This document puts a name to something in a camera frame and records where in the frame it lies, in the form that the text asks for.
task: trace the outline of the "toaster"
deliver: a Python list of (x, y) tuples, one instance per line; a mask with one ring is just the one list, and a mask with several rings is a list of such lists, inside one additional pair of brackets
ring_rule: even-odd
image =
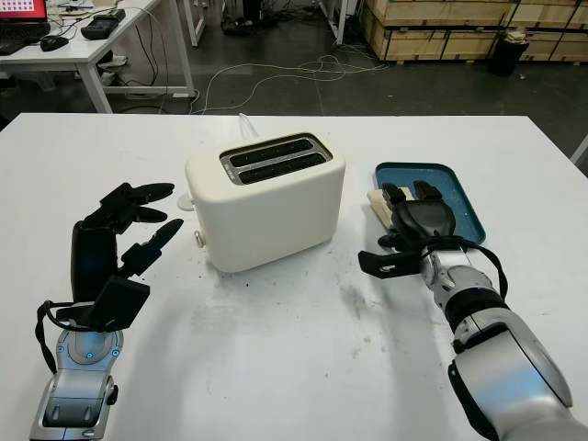
[(197, 240), (233, 273), (329, 240), (345, 160), (310, 133), (195, 153), (186, 163)]

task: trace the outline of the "wooden crate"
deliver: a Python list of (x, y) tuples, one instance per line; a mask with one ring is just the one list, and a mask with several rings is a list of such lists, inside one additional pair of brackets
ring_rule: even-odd
[(363, 29), (364, 38), (371, 46), (379, 60), (386, 59), (390, 32), (387, 31), (367, 7), (362, 7), (359, 22)]
[(588, 0), (366, 0), (383, 26), (588, 28)]
[(588, 32), (565, 33), (551, 60), (554, 62), (588, 62)]
[(383, 26), (500, 26), (511, 11), (505, 2), (367, 0)]
[[(492, 56), (496, 30), (413, 30), (384, 28), (364, 7), (360, 15), (367, 42), (380, 60), (483, 60)], [(532, 32), (523, 61), (588, 62), (588, 31)]]
[(496, 31), (452, 31), (442, 60), (484, 60), (489, 56)]
[(534, 32), (527, 34), (529, 47), (521, 55), (525, 62), (546, 62), (560, 39), (559, 32)]
[(588, 3), (571, 5), (511, 5), (504, 24), (527, 28), (588, 28)]
[(588, 2), (580, 3), (570, 21), (568, 28), (588, 29)]

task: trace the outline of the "teal tray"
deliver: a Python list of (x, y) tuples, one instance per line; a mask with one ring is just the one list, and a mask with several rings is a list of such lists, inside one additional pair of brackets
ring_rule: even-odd
[(486, 232), (469, 203), (456, 174), (446, 165), (429, 163), (382, 163), (376, 167), (378, 187), (390, 182), (397, 187), (408, 187), (413, 195), (414, 181), (426, 181), (441, 192), (443, 200), (456, 216), (455, 234), (477, 244), (484, 242)]

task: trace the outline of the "computer monitor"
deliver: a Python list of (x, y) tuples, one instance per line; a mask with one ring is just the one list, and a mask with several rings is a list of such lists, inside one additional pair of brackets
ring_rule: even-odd
[(47, 21), (45, 0), (0, 0), (0, 21)]

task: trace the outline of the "red screen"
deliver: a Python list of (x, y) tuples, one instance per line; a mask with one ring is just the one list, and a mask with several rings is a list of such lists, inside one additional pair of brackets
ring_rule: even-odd
[(44, 18), (45, 0), (0, 0), (0, 18)]

